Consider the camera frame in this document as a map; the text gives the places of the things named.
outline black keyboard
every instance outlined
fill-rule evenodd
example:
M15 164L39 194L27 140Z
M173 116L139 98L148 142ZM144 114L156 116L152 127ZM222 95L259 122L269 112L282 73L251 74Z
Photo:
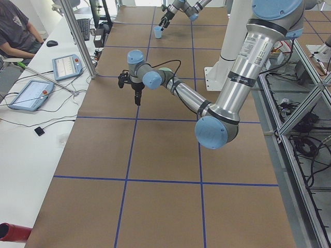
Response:
M84 40L89 40L89 18L78 19L77 23Z

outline white table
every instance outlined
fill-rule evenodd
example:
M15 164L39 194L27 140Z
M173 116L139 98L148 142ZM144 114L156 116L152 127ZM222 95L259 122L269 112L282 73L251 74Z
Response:
M76 15L79 18L89 18L90 15ZM52 59L69 54L77 54L80 58L78 47L74 44L72 35L65 18L50 34L47 40L56 40L57 46L47 47L46 43L40 48L29 67L46 72L53 70ZM94 54L93 36L86 41L90 55ZM29 71L24 71L21 77L29 76ZM32 78L18 81L10 92L19 92ZM61 81L63 85L72 79ZM73 83L76 90L87 90L90 77L88 70ZM50 95L41 107L44 110L56 110L70 97L71 93L62 89ZM33 125L48 121L52 118L74 116L84 99L85 93L72 97L57 112L43 111L23 112L0 106L0 118L8 121ZM6 97L10 103L15 95ZM40 125L42 128L52 122ZM0 120L0 223L7 222L27 227L33 227L39 209L64 150L68 135L72 129L73 121L55 123L45 129L45 134L38 136L34 129L37 127L20 127ZM24 247L25 244L13 242L0 242L1 248Z

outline light blue cup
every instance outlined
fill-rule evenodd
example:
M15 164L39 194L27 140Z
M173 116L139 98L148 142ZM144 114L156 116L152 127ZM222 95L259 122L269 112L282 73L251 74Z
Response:
M154 27L154 35L155 38L160 39L162 37L162 27L160 26Z

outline green handle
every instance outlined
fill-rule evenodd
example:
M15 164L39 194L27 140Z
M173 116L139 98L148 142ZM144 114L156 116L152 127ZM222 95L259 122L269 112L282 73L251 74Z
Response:
M25 64L23 64L22 62L17 62L17 65L25 69Z

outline computer mouse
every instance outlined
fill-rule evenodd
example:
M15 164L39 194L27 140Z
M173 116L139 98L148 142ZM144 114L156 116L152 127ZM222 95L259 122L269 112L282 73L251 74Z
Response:
M58 45L57 41L55 41L55 40L49 40L46 43L46 46L48 46L48 47L52 47L52 46L55 46L55 45Z

